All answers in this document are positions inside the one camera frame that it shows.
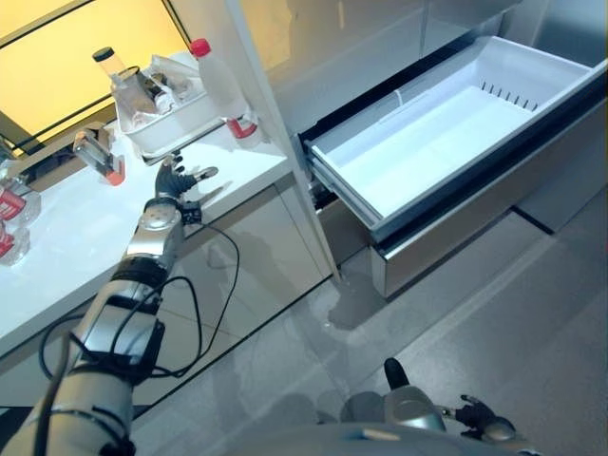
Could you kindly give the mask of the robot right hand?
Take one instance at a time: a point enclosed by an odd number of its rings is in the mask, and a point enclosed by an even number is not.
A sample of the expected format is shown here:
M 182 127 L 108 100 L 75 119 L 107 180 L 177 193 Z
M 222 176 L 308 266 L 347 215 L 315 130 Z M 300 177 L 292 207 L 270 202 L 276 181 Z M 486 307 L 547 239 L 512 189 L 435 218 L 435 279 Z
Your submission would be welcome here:
M 506 442 L 516 436 L 516 429 L 506 418 L 497 415 L 480 399 L 462 394 L 465 404 L 455 410 L 455 420 L 467 427 L 465 436 L 488 442 Z

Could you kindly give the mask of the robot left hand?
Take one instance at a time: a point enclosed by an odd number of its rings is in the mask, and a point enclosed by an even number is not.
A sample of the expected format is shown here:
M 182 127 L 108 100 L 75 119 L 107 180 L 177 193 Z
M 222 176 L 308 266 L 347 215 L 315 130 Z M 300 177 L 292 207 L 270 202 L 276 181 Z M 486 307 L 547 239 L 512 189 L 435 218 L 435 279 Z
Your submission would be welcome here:
M 183 156 L 179 150 L 168 154 L 162 161 L 155 178 L 155 196 L 179 200 L 183 194 L 199 182 L 213 178 L 219 169 L 215 166 L 202 168 L 193 173 L 186 173 L 181 164 Z

